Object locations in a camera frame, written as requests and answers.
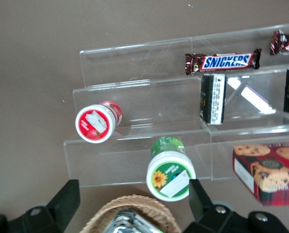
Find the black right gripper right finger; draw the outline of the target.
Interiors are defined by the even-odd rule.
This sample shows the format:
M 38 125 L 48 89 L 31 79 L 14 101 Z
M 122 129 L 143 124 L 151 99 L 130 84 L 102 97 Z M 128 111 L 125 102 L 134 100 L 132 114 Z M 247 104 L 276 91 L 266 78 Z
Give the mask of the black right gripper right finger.
M 189 205 L 194 221 L 185 233 L 288 233 L 273 214 L 253 211 L 242 217 L 222 204 L 213 204 L 198 179 L 189 181 Z

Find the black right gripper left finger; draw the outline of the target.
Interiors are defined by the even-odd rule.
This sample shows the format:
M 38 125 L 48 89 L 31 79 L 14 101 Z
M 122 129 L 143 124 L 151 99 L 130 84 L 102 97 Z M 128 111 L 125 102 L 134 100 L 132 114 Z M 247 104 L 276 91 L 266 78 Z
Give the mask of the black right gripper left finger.
M 45 206 L 29 209 L 8 223 L 10 233 L 63 233 L 80 205 L 78 180 L 69 180 Z

